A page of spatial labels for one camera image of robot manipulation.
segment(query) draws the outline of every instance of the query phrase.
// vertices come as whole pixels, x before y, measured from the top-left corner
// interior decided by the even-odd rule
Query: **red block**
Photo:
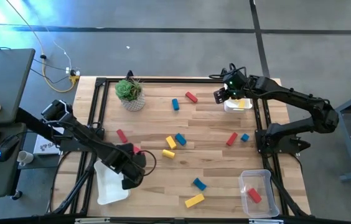
[[[192,93],[187,92],[185,94],[190,100],[192,100],[194,103],[198,102],[198,98],[196,98]]]
[[[137,146],[134,146],[133,151],[134,154],[137,154],[140,151],[140,149]]]
[[[261,201],[261,197],[255,189],[249,189],[248,195],[255,203],[259,203]]]
[[[119,129],[116,132],[118,133],[118,136],[121,139],[121,142],[126,143],[127,142],[127,138],[124,135],[123,131]]]
[[[231,135],[231,137],[228,139],[227,145],[231,146],[232,143],[235,141],[235,139],[236,139],[237,136],[238,136],[237,133],[233,133],[233,134]]]

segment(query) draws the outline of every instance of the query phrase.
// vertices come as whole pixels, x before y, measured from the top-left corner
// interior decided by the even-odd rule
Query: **succulent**
[[[120,80],[115,86],[116,95],[121,100],[132,101],[137,100],[139,94],[142,91],[141,84],[134,80]]]

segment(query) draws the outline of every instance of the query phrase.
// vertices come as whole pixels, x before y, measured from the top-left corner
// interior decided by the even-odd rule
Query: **wooden tabletop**
[[[81,77],[78,84],[73,112],[83,124],[87,123],[95,79]],[[103,123],[106,129],[104,141],[120,144],[116,130],[122,129],[129,142],[156,156],[157,167],[138,188],[131,190],[126,200],[109,205],[97,204],[98,188],[94,179],[88,216],[248,217],[242,209],[238,177],[244,170],[263,168],[254,141],[255,115],[253,110],[241,114],[224,112],[223,105],[216,105],[213,98],[213,92],[221,86],[214,83],[143,83],[146,104],[141,111],[129,112],[121,106],[115,94],[115,83],[111,83]],[[185,97],[187,91],[199,99],[198,103]],[[172,108],[173,98],[179,101],[179,111]],[[269,100],[268,104],[274,123],[289,122],[284,103]],[[238,133],[238,138],[232,146],[227,146],[225,143],[233,132]],[[162,150],[169,149],[165,138],[177,133],[185,136],[187,144],[185,147],[177,144],[177,149],[173,150],[174,159],[162,157]],[[248,142],[240,140],[243,133],[250,136]],[[75,183],[79,159],[80,153],[73,152],[62,163],[55,184],[55,208]],[[288,154],[280,154],[279,163],[286,190],[305,212],[310,213],[299,164]],[[153,159],[147,155],[146,170],[152,165]],[[196,177],[207,185],[203,192],[192,184]],[[205,200],[186,208],[184,202],[200,193]],[[275,187],[274,195],[281,210]]]

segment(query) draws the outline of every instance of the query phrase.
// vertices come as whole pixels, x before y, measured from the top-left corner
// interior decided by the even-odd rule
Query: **blue block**
[[[206,185],[204,183],[202,183],[202,181],[199,180],[199,178],[196,178],[194,180],[194,184],[196,185],[196,187],[198,187],[200,190],[205,190],[206,189]]]
[[[247,142],[249,140],[249,135],[243,134],[242,138],[240,138],[242,141]]]
[[[180,133],[175,135],[175,139],[182,145],[184,146],[187,143],[187,140],[184,139],[184,137],[182,137],[182,135]]]
[[[179,110],[180,107],[179,107],[179,105],[178,105],[178,100],[177,100],[177,99],[173,99],[172,102],[173,102],[173,108],[174,108],[174,110]]]

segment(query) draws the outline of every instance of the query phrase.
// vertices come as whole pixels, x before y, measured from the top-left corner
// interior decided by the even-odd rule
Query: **desk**
[[[87,123],[95,80],[96,77],[81,77],[76,92],[73,112],[83,124]],[[253,110],[247,110],[243,114],[224,112],[223,105],[216,105],[213,99],[213,91],[221,86],[218,83],[144,83],[144,108],[138,112],[129,112],[121,106],[115,94],[115,84],[111,83],[103,123],[106,129],[104,141],[120,144],[116,130],[122,129],[129,142],[154,153],[157,167],[151,175],[144,178],[138,188],[131,190],[129,198],[110,205],[97,204],[95,179],[88,216],[247,217],[241,206],[238,176],[244,170],[263,167],[254,141],[255,115]],[[187,91],[199,99],[197,104],[185,97]],[[173,98],[179,100],[179,111],[172,109]],[[270,100],[268,104],[273,122],[289,122],[284,103]],[[237,132],[239,138],[243,133],[251,137],[248,142],[237,139],[233,146],[228,147],[225,143],[232,132]],[[165,138],[177,133],[185,135],[186,146],[178,145],[173,160],[162,157],[161,151],[168,148]],[[55,208],[75,183],[79,158],[80,153],[73,152],[62,163],[55,183]],[[299,164],[286,154],[280,154],[279,161],[285,188],[296,203],[310,213]],[[152,158],[147,156],[147,170],[152,164]],[[205,200],[186,208],[184,201],[200,193],[192,185],[196,177],[207,185],[203,192]],[[280,208],[277,190],[274,190],[274,194]],[[79,197],[79,206],[82,199],[83,193]]]
[[[48,126],[19,107],[34,54],[34,49],[0,50],[0,142],[26,128],[51,138]],[[23,139],[10,159],[0,162],[0,197],[14,193],[19,178],[16,158],[22,146]]]

